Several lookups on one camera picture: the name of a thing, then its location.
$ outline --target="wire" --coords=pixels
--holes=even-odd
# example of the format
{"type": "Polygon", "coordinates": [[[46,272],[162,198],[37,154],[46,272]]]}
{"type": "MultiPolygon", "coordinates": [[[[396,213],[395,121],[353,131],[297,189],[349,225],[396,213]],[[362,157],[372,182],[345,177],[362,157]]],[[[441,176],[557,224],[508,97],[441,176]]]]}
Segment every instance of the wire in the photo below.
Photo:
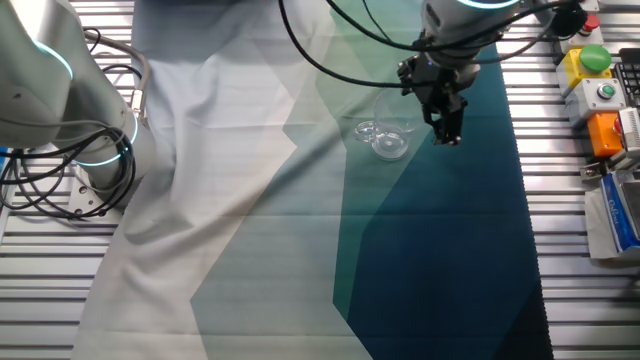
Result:
{"type": "Polygon", "coordinates": [[[433,85],[433,81],[416,83],[416,84],[400,84],[400,83],[372,82],[372,81],[366,81],[366,80],[359,80],[359,79],[354,79],[354,78],[350,78],[350,77],[338,74],[335,71],[325,68],[320,63],[318,63],[315,59],[313,59],[311,55],[309,55],[309,53],[307,53],[307,51],[302,47],[302,45],[300,45],[298,38],[296,38],[296,35],[293,33],[293,30],[291,29],[291,24],[289,23],[287,11],[284,6],[284,0],[278,0],[278,5],[280,7],[280,14],[282,15],[282,21],[284,23],[284,27],[287,30],[287,34],[289,34],[289,38],[291,39],[291,42],[293,42],[293,45],[296,47],[300,55],[302,55],[302,57],[305,58],[305,60],[307,60],[311,65],[313,65],[316,69],[322,71],[323,73],[350,84],[368,86],[368,87],[377,87],[377,88],[403,89],[403,88],[415,88],[415,87],[433,85]]]}
{"type": "Polygon", "coordinates": [[[33,123],[33,122],[22,121],[22,120],[18,121],[18,120],[5,119],[0,117],[0,122],[5,122],[13,125],[18,125],[18,126],[31,126],[31,127],[38,127],[38,128],[52,128],[52,127],[78,126],[78,125],[96,125],[102,128],[108,128],[106,124],[96,120],[73,120],[73,121],[61,122],[58,124],[41,124],[41,123],[33,123]]]}
{"type": "MultiPolygon", "coordinates": [[[[123,133],[122,130],[118,128],[107,128],[107,129],[104,129],[103,131],[109,137],[111,137],[114,140],[114,142],[117,138],[121,137],[123,133]]],[[[77,150],[70,156],[65,155],[62,165],[68,164],[71,161],[73,161],[74,158],[82,151],[82,148],[86,146],[86,143],[87,142],[90,143],[91,141],[93,140],[86,140],[78,144],[75,144],[77,147],[77,150]]],[[[9,161],[7,162],[5,169],[3,169],[2,174],[0,174],[0,183],[7,184],[12,181],[16,182],[23,196],[27,199],[27,204],[20,205],[20,206],[10,205],[8,204],[4,196],[0,196],[0,203],[2,203],[2,205],[6,206],[7,208],[14,209],[14,210],[23,210],[28,207],[35,207],[37,210],[39,210],[45,215],[55,217],[55,218],[68,219],[68,220],[72,220],[72,219],[81,220],[81,219],[94,217],[94,216],[103,216],[107,211],[117,206],[117,204],[124,199],[124,197],[127,195],[129,190],[133,186],[133,183],[135,182],[136,165],[135,165],[135,158],[133,157],[133,153],[131,150],[132,149],[131,142],[125,136],[123,141],[118,142],[116,146],[117,146],[117,150],[120,153],[124,154],[124,156],[120,157],[120,163],[121,163],[120,171],[116,179],[114,180],[115,185],[112,186],[114,188],[114,191],[108,196],[108,198],[102,204],[100,204],[99,206],[97,206],[96,208],[92,209],[87,213],[70,212],[67,209],[61,208],[60,206],[58,206],[57,204],[55,204],[54,202],[48,199],[48,197],[59,186],[59,183],[62,181],[61,180],[62,177],[64,177],[64,169],[65,169],[64,166],[62,165],[57,166],[56,168],[54,168],[53,171],[49,171],[45,173],[45,174],[55,174],[56,172],[60,173],[58,177],[58,182],[56,182],[56,184],[54,184],[54,186],[46,193],[43,193],[42,191],[40,191],[40,189],[38,189],[37,185],[35,184],[35,181],[37,181],[38,179],[41,179],[42,175],[44,174],[32,175],[28,169],[28,166],[25,161],[26,159],[51,158],[52,156],[57,154],[59,151],[54,151],[54,152],[49,152],[44,154],[24,154],[23,150],[20,150],[20,149],[13,150],[9,156],[9,161]],[[24,175],[26,177],[24,180],[20,178],[19,168],[22,168],[22,171],[24,172],[24,175]],[[11,170],[13,171],[14,180],[7,180],[7,176],[11,170]],[[129,179],[129,181],[126,183],[126,186],[123,186],[127,178],[129,179]],[[33,188],[33,190],[35,191],[35,193],[38,195],[37,199],[31,198],[31,196],[29,195],[29,192],[25,187],[26,183],[29,183],[33,188]],[[56,209],[57,212],[51,212],[42,208],[39,205],[41,202],[46,202],[47,204],[52,206],[54,209],[56,209]]]]}
{"type": "MultiPolygon", "coordinates": [[[[16,164],[16,159],[9,159],[9,161],[6,164],[6,167],[3,169],[3,174],[2,174],[2,178],[4,179],[7,174],[5,172],[9,171],[10,169],[13,169],[13,166],[15,166],[16,164]]],[[[32,201],[27,201],[26,204],[23,205],[12,205],[9,204],[5,198],[6,195],[2,195],[0,196],[0,203],[2,203],[3,207],[8,208],[9,210],[24,210],[24,209],[28,209],[30,207],[32,207],[34,204],[38,204],[40,202],[42,202],[43,200],[45,200],[47,197],[51,196],[51,194],[53,194],[58,187],[60,186],[60,184],[62,183],[62,179],[64,179],[64,168],[60,171],[60,175],[58,176],[58,180],[55,182],[55,184],[53,184],[53,186],[51,187],[51,189],[49,189],[49,191],[47,191],[46,194],[40,196],[38,199],[36,200],[32,200],[32,201]]]]}
{"type": "Polygon", "coordinates": [[[78,172],[76,171],[75,168],[71,168],[71,172],[73,173],[73,176],[76,178],[76,180],[78,180],[78,182],[86,187],[87,189],[93,190],[94,192],[109,192],[109,191],[114,191],[116,190],[119,186],[121,186],[122,184],[124,184],[124,182],[127,180],[126,177],[122,177],[122,179],[120,179],[120,181],[116,182],[114,185],[105,188],[105,189],[98,189],[94,186],[91,186],[89,184],[87,184],[84,179],[82,178],[82,176],[80,176],[80,174],[78,174],[78,172]]]}
{"type": "Polygon", "coordinates": [[[361,33],[365,34],[366,36],[380,42],[383,43],[385,45],[389,45],[391,47],[394,47],[396,49],[401,49],[401,50],[408,50],[408,51],[418,51],[418,52],[429,52],[429,51],[438,51],[438,50],[446,50],[446,49],[453,49],[456,48],[458,46],[461,45],[466,45],[474,40],[480,39],[486,35],[489,35],[491,33],[493,33],[494,31],[498,31],[520,19],[523,19],[529,15],[544,11],[544,10],[548,10],[548,9],[553,9],[553,8],[557,8],[557,7],[562,7],[562,6],[575,6],[577,4],[578,0],[562,0],[562,1],[553,1],[553,2],[549,2],[549,3],[545,3],[543,5],[540,6],[536,6],[533,8],[530,8],[528,10],[525,10],[517,15],[514,15],[512,17],[510,17],[507,20],[504,20],[494,26],[491,26],[483,31],[480,31],[478,33],[476,33],[475,35],[471,35],[468,36],[464,39],[452,42],[452,43],[448,43],[448,44],[442,44],[442,45],[432,45],[432,46],[422,46],[422,45],[406,45],[406,44],[400,44],[394,41],[390,41],[387,40],[383,37],[380,37],[379,35],[367,30],[365,27],[363,27],[362,25],[360,25],[357,21],[355,21],[352,17],[350,17],[347,13],[345,13],[333,0],[325,0],[329,6],[331,6],[331,8],[338,14],[340,15],[340,17],[342,17],[345,21],[347,21],[349,24],[351,24],[353,27],[355,27],[356,29],[358,29],[361,33]]]}
{"type": "Polygon", "coordinates": [[[97,35],[97,39],[95,40],[95,42],[93,43],[93,46],[91,47],[91,50],[89,50],[90,53],[93,52],[93,50],[96,49],[96,47],[98,46],[98,44],[100,43],[100,38],[102,38],[102,33],[100,32],[100,30],[96,29],[96,28],[92,28],[92,27],[86,27],[82,29],[83,31],[95,31],[97,35]]]}
{"type": "Polygon", "coordinates": [[[380,30],[380,33],[385,37],[385,39],[387,39],[389,41],[393,41],[393,40],[391,40],[389,35],[387,35],[387,33],[384,32],[384,30],[382,29],[382,26],[380,26],[380,24],[378,24],[376,19],[373,17],[373,14],[371,13],[371,10],[369,9],[369,4],[367,4],[367,0],[362,0],[362,4],[364,5],[364,9],[367,11],[367,14],[369,15],[369,19],[371,19],[371,22],[373,22],[373,24],[378,28],[378,30],[380,30]]]}
{"type": "Polygon", "coordinates": [[[97,35],[94,35],[92,33],[85,33],[84,34],[86,38],[91,39],[91,40],[96,40],[99,41],[101,44],[112,47],[114,49],[118,49],[120,51],[124,51],[127,54],[133,56],[135,59],[137,59],[138,61],[140,61],[140,64],[142,65],[142,77],[140,79],[140,83],[138,84],[138,90],[142,90],[143,91],[143,95],[142,95],[142,100],[141,100],[141,109],[144,109],[144,104],[146,101],[146,95],[144,94],[144,91],[147,89],[147,85],[149,83],[149,79],[151,77],[151,66],[149,65],[149,62],[147,61],[147,58],[144,57],[144,55],[142,55],[141,52],[139,52],[138,50],[132,48],[129,45],[126,45],[122,42],[119,41],[115,41],[113,39],[109,39],[107,37],[101,36],[98,38],[97,35]]]}
{"type": "MultiPolygon", "coordinates": [[[[40,123],[32,123],[32,122],[25,122],[25,121],[17,121],[17,120],[12,120],[12,119],[5,119],[5,118],[0,118],[0,122],[5,122],[5,123],[9,123],[9,124],[13,124],[13,125],[18,125],[18,126],[31,126],[31,127],[37,127],[37,128],[54,128],[54,127],[68,127],[68,126],[78,126],[78,125],[95,125],[95,126],[99,126],[101,128],[109,128],[109,126],[107,126],[104,123],[101,123],[100,121],[96,121],[96,120],[72,120],[72,121],[67,121],[67,122],[62,122],[59,124],[40,124],[40,123]]],[[[121,135],[121,137],[117,140],[118,142],[122,141],[122,138],[124,136],[124,127],[127,124],[127,120],[124,119],[122,121],[122,126],[120,127],[120,130],[123,130],[123,134],[121,135]]],[[[56,142],[77,142],[77,141],[82,141],[87,139],[88,137],[92,136],[93,134],[99,132],[100,130],[93,132],[93,133],[89,133],[89,134],[83,134],[80,136],[76,136],[73,138],[56,138],[55,141],[56,142]]],[[[111,145],[115,145],[115,144],[111,144],[111,143],[107,143],[97,149],[94,150],[90,150],[87,151],[86,153],[92,153],[92,152],[96,152],[96,151],[100,151],[108,146],[111,145]]]]}
{"type": "Polygon", "coordinates": [[[80,155],[82,150],[84,150],[87,146],[89,146],[93,141],[98,139],[103,134],[107,134],[109,132],[108,130],[109,129],[104,129],[102,131],[99,131],[99,132],[95,133],[94,135],[92,135],[91,137],[87,138],[86,140],[83,140],[83,141],[79,142],[76,145],[72,145],[72,147],[74,147],[74,148],[72,148],[71,150],[67,150],[67,151],[63,151],[63,152],[60,152],[60,150],[53,151],[53,152],[46,153],[46,154],[22,154],[19,151],[16,152],[17,150],[14,150],[11,153],[0,152],[0,156],[12,158],[12,159],[29,159],[29,158],[31,158],[31,159],[39,159],[40,158],[41,159],[41,158],[46,158],[46,157],[62,155],[65,152],[73,150],[73,153],[71,154],[71,156],[66,157],[62,161],[62,164],[56,166],[53,170],[47,171],[47,172],[42,173],[42,174],[34,175],[32,178],[28,178],[28,179],[20,179],[19,177],[17,177],[16,179],[13,179],[13,180],[3,179],[3,180],[0,181],[0,184],[2,184],[2,185],[21,185],[21,184],[26,184],[26,183],[29,183],[29,182],[34,182],[34,181],[45,179],[45,178],[57,173],[58,171],[60,171],[65,166],[69,165],[71,163],[71,161],[73,161],[73,159],[75,159],[78,155],[80,155]]]}
{"type": "Polygon", "coordinates": [[[119,69],[119,68],[123,68],[123,69],[127,69],[129,71],[131,71],[132,73],[136,74],[136,76],[138,77],[138,79],[142,80],[142,74],[140,74],[140,71],[138,71],[138,69],[134,68],[133,66],[129,66],[129,65],[125,65],[125,64],[114,64],[114,65],[109,65],[106,66],[102,69],[102,72],[107,72],[111,69],[119,69]]]}
{"type": "Polygon", "coordinates": [[[538,36],[536,36],[533,40],[531,40],[527,45],[523,46],[522,48],[520,48],[519,50],[516,50],[510,54],[506,54],[506,55],[502,55],[499,56],[495,59],[488,59],[488,60],[471,60],[467,63],[469,64],[479,64],[479,65],[486,65],[486,64],[495,64],[495,63],[499,63],[501,61],[505,61],[505,60],[509,60],[513,57],[516,57],[518,55],[521,55],[522,53],[524,53],[525,51],[531,49],[535,44],[537,44],[543,37],[545,37],[549,31],[551,31],[551,23],[553,22],[553,20],[555,19],[555,15],[551,18],[551,20],[549,21],[549,23],[544,27],[544,29],[542,30],[542,32],[540,34],[538,34],[538,36]]]}

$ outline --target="yellow control box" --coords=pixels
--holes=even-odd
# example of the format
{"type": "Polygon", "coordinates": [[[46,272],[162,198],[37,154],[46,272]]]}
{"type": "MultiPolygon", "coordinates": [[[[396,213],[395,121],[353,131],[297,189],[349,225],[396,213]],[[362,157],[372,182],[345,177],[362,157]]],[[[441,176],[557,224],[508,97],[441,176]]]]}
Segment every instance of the yellow control box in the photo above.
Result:
{"type": "Polygon", "coordinates": [[[570,50],[556,69],[562,96],[567,97],[582,79],[611,78],[610,65],[611,55],[601,46],[570,50]]]}

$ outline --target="dark blue fabric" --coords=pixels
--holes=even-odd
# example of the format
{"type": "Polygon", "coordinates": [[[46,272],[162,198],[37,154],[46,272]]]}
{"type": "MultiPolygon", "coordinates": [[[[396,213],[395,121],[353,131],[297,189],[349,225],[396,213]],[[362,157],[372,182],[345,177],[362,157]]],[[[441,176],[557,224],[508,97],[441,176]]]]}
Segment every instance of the dark blue fabric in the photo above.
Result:
{"type": "Polygon", "coordinates": [[[375,360],[552,358],[499,65],[465,96],[461,145],[422,144],[364,232],[348,323],[375,360]]]}

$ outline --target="transparent cup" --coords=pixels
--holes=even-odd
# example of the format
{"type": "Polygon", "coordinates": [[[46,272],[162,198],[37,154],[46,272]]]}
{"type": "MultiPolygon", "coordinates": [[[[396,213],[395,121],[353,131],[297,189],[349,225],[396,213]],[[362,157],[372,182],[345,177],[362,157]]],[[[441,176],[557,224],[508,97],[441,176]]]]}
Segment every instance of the transparent cup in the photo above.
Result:
{"type": "Polygon", "coordinates": [[[402,96],[400,89],[381,93],[374,102],[373,115],[375,120],[356,126],[356,139],[370,143],[373,151],[388,161],[402,158],[413,133],[426,126],[418,99],[412,94],[402,96]]]}

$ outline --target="gray robot arm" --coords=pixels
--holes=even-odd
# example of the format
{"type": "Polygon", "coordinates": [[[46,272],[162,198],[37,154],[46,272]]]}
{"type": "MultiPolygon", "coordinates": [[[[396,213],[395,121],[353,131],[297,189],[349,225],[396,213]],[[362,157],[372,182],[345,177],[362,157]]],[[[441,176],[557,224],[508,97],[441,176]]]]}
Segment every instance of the gray robot arm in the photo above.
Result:
{"type": "MultiPolygon", "coordinates": [[[[55,126],[78,120],[122,129],[136,178],[144,176],[155,158],[153,136],[91,57],[69,2],[0,0],[0,146],[64,148],[99,130],[55,126]]],[[[113,141],[100,138],[76,160],[96,187],[108,188],[120,173],[118,157],[113,141]]]]}
{"type": "MultiPolygon", "coordinates": [[[[525,6],[554,3],[528,0],[525,6]]],[[[469,88],[480,71],[480,51],[502,37],[506,26],[500,26],[519,9],[519,0],[425,0],[422,4],[423,31],[417,43],[438,46],[463,41],[469,36],[497,27],[494,31],[465,42],[464,45],[413,56],[400,64],[398,76],[408,85],[404,95],[415,93],[423,106],[425,122],[434,128],[436,144],[457,145],[461,140],[466,100],[460,91],[469,88]],[[430,87],[411,84],[433,82],[430,87]],[[440,119],[434,121],[432,114],[440,119]]],[[[586,21],[578,1],[559,9],[536,12],[551,35],[575,34],[586,21]]]]}

